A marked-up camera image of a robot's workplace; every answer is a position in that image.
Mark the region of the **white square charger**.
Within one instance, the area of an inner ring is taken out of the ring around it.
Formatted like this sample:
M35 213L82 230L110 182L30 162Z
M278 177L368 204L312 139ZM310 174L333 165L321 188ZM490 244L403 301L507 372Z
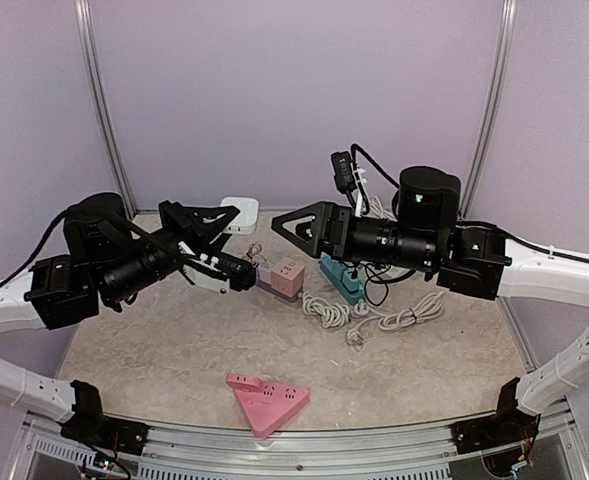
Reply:
M240 213L225 227L226 234L250 235L255 232L260 203L252 197L225 197L221 207L234 206Z

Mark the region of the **teal power strip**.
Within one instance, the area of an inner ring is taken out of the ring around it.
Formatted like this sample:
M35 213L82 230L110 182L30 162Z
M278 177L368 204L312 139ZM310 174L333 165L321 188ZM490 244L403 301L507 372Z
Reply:
M358 271L323 254L319 261L319 268L343 299L351 306L365 300L365 288Z

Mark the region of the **pink cube socket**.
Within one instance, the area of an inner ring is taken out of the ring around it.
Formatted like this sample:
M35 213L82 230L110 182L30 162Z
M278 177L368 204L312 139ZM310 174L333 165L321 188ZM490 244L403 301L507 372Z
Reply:
M294 302L303 290L305 265L303 262L283 257L271 265L271 288L284 299Z

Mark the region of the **teal charger plug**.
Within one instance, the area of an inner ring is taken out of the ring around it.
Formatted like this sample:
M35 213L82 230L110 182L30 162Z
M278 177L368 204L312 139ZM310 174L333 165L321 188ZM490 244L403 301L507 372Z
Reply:
M358 302L365 296L364 285L356 268L345 268L339 282L341 295L351 302Z

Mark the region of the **small white charger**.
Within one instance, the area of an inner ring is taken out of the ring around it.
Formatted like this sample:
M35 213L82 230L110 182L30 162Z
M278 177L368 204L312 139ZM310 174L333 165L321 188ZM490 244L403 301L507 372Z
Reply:
M256 267L256 278L258 281L270 284L271 283L271 265L269 263L262 263Z

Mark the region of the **purple power strip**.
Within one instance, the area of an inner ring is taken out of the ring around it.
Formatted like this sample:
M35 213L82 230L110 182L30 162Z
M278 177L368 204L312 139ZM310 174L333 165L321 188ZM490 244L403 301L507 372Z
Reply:
M305 266L283 258L275 264L255 265L255 286L288 303L300 300L304 289Z

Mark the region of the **pink triangular power strip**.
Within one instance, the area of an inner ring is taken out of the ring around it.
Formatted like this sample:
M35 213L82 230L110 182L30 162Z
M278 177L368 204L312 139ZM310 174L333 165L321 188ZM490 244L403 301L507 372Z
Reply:
M262 381L264 388L257 393L231 388L253 435L259 439L269 437L310 402L306 387Z

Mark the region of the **pink square plug adapter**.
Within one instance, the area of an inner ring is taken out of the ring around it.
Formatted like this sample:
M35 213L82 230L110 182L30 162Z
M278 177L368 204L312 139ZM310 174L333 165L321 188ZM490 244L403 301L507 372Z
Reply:
M226 384L234 390L249 393L261 392L264 388L264 383L260 378L235 373L227 375Z

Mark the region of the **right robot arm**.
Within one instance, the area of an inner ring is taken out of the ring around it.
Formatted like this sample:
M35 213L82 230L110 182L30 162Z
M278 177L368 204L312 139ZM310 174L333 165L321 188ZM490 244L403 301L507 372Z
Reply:
M273 219L274 232L307 255L398 266L461 295L532 298L589 308L589 255L544 247L487 222L458 217L457 177L428 166L401 171L395 220L359 217L320 201ZM589 326L534 372L506 384L485 426L509 442L553 402L589 380Z

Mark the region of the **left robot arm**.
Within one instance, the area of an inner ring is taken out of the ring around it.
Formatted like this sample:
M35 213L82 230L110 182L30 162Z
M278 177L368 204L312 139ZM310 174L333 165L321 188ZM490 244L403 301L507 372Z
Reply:
M161 228L146 232L127 218L119 194L91 195L60 212L28 259L0 281L0 333L66 328L102 307L121 312L175 272L192 286L246 290L252 266L222 251L240 213L235 205L165 201Z

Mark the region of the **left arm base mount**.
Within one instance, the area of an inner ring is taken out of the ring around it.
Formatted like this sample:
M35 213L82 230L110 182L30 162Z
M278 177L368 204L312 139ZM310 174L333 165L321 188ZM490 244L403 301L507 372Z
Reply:
M149 429L147 424L132 420L109 416L81 418L75 415L61 424L61 435L87 446L140 456Z

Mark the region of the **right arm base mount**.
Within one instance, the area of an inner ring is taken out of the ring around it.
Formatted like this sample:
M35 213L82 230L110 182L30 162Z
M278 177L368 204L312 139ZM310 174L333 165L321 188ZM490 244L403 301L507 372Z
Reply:
M517 409L455 422L451 427L459 455L508 445L538 435L540 416L530 416Z

